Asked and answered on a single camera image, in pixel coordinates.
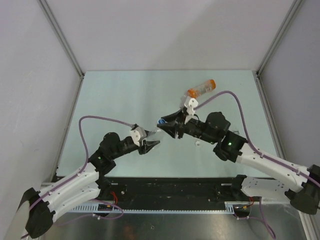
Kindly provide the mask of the white blue bottle cap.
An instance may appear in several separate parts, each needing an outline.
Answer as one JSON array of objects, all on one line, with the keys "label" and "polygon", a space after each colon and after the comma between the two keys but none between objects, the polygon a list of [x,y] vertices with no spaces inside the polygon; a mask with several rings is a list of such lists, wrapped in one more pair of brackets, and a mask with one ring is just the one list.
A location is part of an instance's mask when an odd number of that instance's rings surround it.
[{"label": "white blue bottle cap", "polygon": [[158,122],[157,122],[158,125],[163,125],[163,124],[166,124],[166,123],[167,123],[167,122],[166,122],[164,119],[162,119],[162,118],[159,119]]}]

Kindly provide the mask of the clear unlabelled plastic bottle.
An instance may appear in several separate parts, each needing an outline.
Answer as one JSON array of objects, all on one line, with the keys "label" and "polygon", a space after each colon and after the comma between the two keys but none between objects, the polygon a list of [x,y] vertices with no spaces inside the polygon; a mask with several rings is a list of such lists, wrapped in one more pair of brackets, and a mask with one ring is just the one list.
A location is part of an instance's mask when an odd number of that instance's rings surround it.
[{"label": "clear unlabelled plastic bottle", "polygon": [[161,146],[164,136],[165,136],[165,132],[163,130],[161,130],[158,127],[154,127],[152,130],[150,130],[147,133],[146,141],[147,142],[158,141],[158,143],[153,147],[154,149],[157,149]]}]

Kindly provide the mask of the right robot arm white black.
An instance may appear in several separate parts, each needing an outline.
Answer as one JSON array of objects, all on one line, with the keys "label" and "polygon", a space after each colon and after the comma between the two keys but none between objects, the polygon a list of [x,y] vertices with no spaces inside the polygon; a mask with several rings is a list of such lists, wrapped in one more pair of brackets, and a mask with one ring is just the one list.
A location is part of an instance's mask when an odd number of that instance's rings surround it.
[{"label": "right robot arm white black", "polygon": [[278,199],[300,212],[315,215],[320,208],[319,166],[306,167],[270,155],[248,138],[230,131],[230,125],[221,112],[211,112],[202,122],[179,110],[162,117],[157,127],[174,139],[187,134],[210,143],[220,160],[243,164],[270,176],[263,180],[238,177],[230,188],[235,200],[242,201],[247,196]]}]

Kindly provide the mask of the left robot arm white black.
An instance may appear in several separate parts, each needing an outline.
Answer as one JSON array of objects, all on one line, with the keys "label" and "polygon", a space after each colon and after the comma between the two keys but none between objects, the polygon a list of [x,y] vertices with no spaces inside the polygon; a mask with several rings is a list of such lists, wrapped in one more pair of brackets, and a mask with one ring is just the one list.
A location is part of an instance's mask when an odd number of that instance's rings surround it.
[{"label": "left robot arm white black", "polygon": [[115,168],[115,159],[132,152],[147,154],[161,142],[149,137],[154,135],[154,132],[139,126],[135,126],[124,139],[115,132],[109,132],[83,167],[41,190],[33,187],[26,190],[20,201],[30,204],[26,235],[36,239],[74,207],[96,198],[107,199],[111,188],[106,184],[105,176]]}]

